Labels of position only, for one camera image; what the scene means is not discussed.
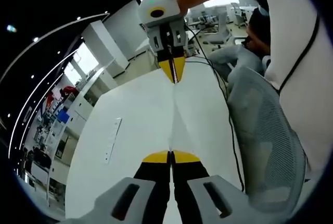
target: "person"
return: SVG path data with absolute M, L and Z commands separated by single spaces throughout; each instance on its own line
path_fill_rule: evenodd
M 77 97 L 77 95 L 79 94 L 79 91 L 72 86 L 66 86 L 63 89 L 59 90 L 61 97 L 63 97 L 64 99 L 66 99 L 70 94 L 73 94 L 75 97 Z
M 267 0 L 256 0 L 259 7 L 253 11 L 246 28 L 248 36 L 242 45 L 233 45 L 218 49 L 208 56 L 214 68 L 223 79 L 228 81 L 231 89 L 239 76 L 241 67 L 245 66 L 256 72 L 262 71 L 262 58 L 271 53 L 270 17 Z M 230 72 L 226 63 L 237 61 Z
M 181 13 L 208 0 L 177 0 Z M 311 0 L 267 0 L 271 63 L 265 78 L 307 157 L 308 178 L 319 176 L 333 147 L 333 47 Z

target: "ceiling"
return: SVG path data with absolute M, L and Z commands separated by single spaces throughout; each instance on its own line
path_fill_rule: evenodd
M 0 135 L 4 145 L 9 147 L 10 137 L 19 113 L 27 102 L 29 95 L 36 88 L 42 78 L 71 50 L 80 43 L 80 34 L 93 21 L 102 20 L 106 15 L 76 22 L 77 17 L 85 18 L 104 14 L 108 16 L 132 0 L 3 0 L 5 17 L 2 21 L 1 34 L 3 42 L 0 46 L 1 64 L 0 74 L 7 69 L 13 60 L 23 52 L 35 37 L 42 37 L 58 27 L 74 22 L 54 34 L 38 41 L 30 47 L 11 67 L 0 83 L 0 119 L 4 127 L 0 126 Z M 16 33 L 6 30 L 7 25 L 17 29 Z M 25 110 L 33 107 L 33 101 L 39 101 L 41 96 L 61 74 L 61 68 L 70 61 L 68 58 L 55 69 L 38 87 L 27 102 Z M 12 146 L 20 143 L 25 126 L 17 124 Z M 21 154 L 11 153 L 11 160 L 16 164 Z

